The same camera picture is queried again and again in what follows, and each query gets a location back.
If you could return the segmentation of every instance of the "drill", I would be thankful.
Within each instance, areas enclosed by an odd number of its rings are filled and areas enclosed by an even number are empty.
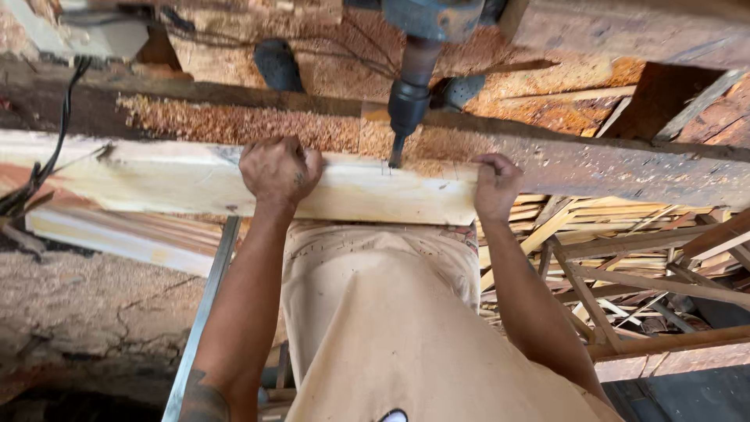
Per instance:
[[[393,139],[390,168],[401,164],[404,141],[430,105],[428,87],[443,42],[463,42],[474,32],[485,0],[383,0],[385,20],[406,32],[401,75],[391,86],[388,114]]]

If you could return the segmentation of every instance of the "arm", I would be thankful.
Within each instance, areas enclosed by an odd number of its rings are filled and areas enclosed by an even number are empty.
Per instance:
[[[552,369],[611,406],[586,348],[509,227],[524,172],[504,155],[474,158],[479,168],[474,207],[490,246],[495,292],[508,339],[529,360]]]
[[[271,349],[284,240],[299,201],[321,174],[321,155],[296,138],[250,143],[240,171],[255,195],[253,223],[211,307],[185,387],[180,420],[256,420]]]

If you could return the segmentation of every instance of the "beige shirt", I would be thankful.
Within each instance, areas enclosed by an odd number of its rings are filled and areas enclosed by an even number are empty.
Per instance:
[[[298,395],[287,420],[621,420],[476,314],[479,263],[436,228],[296,225],[281,302]]]

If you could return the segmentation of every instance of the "tattoo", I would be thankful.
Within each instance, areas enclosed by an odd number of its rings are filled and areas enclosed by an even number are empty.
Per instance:
[[[201,384],[205,372],[191,369],[182,398],[180,422],[228,422],[230,406],[219,390]]]

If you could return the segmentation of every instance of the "hand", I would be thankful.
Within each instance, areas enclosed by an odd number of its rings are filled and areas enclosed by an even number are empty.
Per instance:
[[[279,206],[294,212],[313,191],[323,172],[320,151],[302,149],[297,137],[273,137],[248,143],[239,170],[257,205]]]
[[[472,161],[482,163],[474,196],[479,220],[507,224],[511,207],[524,185],[524,172],[503,154],[477,155]]]

